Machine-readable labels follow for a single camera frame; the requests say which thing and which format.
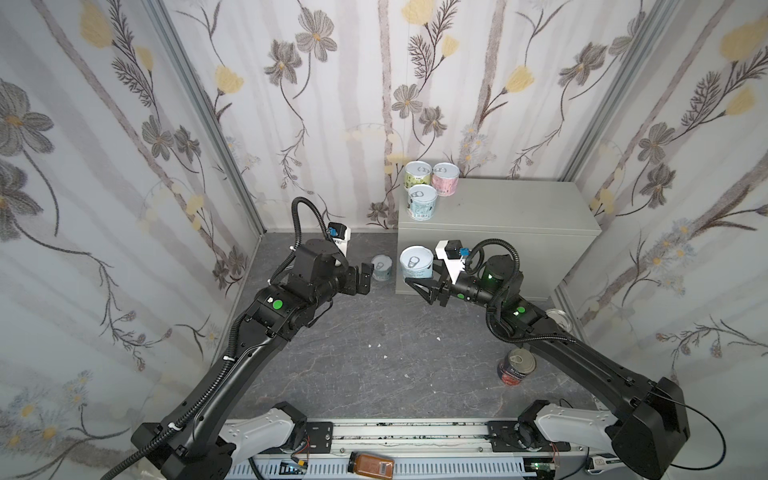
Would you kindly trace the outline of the teal can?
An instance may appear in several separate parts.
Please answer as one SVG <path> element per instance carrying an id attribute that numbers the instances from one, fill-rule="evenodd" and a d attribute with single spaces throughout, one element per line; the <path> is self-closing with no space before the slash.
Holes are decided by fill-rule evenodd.
<path id="1" fill-rule="evenodd" d="M 399 257 L 403 278 L 425 279 L 433 276 L 433 252 L 424 246 L 405 248 Z"/>
<path id="2" fill-rule="evenodd" d="M 428 221 L 435 212 L 438 194 L 434 187 L 417 184 L 408 190 L 407 208 L 409 215 L 416 221 Z"/>
<path id="3" fill-rule="evenodd" d="M 388 255 L 379 254 L 372 258 L 373 279 L 378 282 L 385 282 L 391 278 L 393 269 L 393 260 Z"/>

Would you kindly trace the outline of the green label can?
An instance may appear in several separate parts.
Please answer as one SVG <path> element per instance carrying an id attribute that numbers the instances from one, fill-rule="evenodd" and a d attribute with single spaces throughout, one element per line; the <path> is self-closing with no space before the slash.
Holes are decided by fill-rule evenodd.
<path id="1" fill-rule="evenodd" d="M 432 166 L 421 160 L 410 161 L 405 165 L 404 187 L 409 190 L 415 185 L 430 185 Z"/>

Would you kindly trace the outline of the pink label can front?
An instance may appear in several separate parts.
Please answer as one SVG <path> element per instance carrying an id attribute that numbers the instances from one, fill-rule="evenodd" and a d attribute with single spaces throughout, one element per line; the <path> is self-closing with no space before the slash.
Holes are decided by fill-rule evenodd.
<path id="1" fill-rule="evenodd" d="M 432 186 L 441 197 L 452 196 L 458 186 L 460 169 L 453 163 L 440 162 L 432 168 Z"/>

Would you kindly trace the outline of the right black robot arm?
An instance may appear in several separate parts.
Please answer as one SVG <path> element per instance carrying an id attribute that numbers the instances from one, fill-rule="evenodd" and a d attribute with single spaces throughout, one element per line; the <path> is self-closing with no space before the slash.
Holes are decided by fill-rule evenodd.
<path id="1" fill-rule="evenodd" d="M 520 257 L 509 242 L 486 239 L 472 249 L 458 240 L 443 240 L 434 249 L 411 246 L 400 254 L 399 266 L 425 301 L 446 305 L 458 299 L 482 307 L 495 338 L 545 359 L 610 413 L 600 421 L 539 401 L 520 419 L 541 439 L 605 449 L 646 479 L 660 479 L 671 467 L 690 437 L 682 389 L 667 377 L 654 381 L 623 367 L 527 301 L 520 293 Z"/>

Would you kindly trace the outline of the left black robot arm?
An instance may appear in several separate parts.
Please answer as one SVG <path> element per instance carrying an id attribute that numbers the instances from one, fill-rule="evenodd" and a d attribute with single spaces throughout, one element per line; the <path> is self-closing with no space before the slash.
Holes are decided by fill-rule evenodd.
<path id="1" fill-rule="evenodd" d="M 114 479 L 147 459 L 167 479 L 223 479 L 235 462 L 236 444 L 221 430 L 237 402 L 269 361 L 303 328 L 327 312 L 338 294 L 366 295 L 373 267 L 349 264 L 323 225 L 319 238 L 303 240 L 298 209 L 312 201 L 291 203 L 294 245 L 267 287 L 231 324 L 224 352 L 203 379 L 158 423 L 143 423 L 131 441 L 136 452 L 105 473 Z"/>

